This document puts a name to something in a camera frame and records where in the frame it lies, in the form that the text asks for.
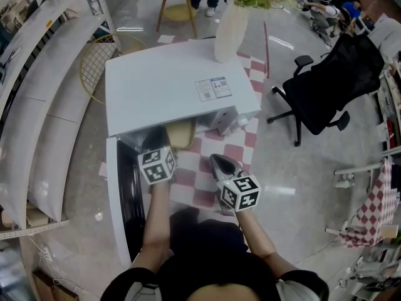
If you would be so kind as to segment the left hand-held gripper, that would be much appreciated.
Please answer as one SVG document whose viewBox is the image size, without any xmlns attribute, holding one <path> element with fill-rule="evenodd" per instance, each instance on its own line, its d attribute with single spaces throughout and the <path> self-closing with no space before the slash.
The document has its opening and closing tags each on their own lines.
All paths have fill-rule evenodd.
<svg viewBox="0 0 401 301">
<path fill-rule="evenodd" d="M 152 129 L 145 138 L 138 163 L 142 176 L 150 186 L 173 178 L 177 164 L 164 126 Z"/>
</svg>

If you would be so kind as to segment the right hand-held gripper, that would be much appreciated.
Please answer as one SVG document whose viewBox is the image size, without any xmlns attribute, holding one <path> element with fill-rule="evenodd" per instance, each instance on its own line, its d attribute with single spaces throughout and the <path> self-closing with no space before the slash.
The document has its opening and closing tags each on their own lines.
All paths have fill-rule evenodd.
<svg viewBox="0 0 401 301">
<path fill-rule="evenodd" d="M 258 204 L 261 187 L 254 175 L 221 154 L 210 156 L 212 175 L 219 191 L 216 193 L 219 212 L 225 216 L 251 209 Z"/>
</svg>

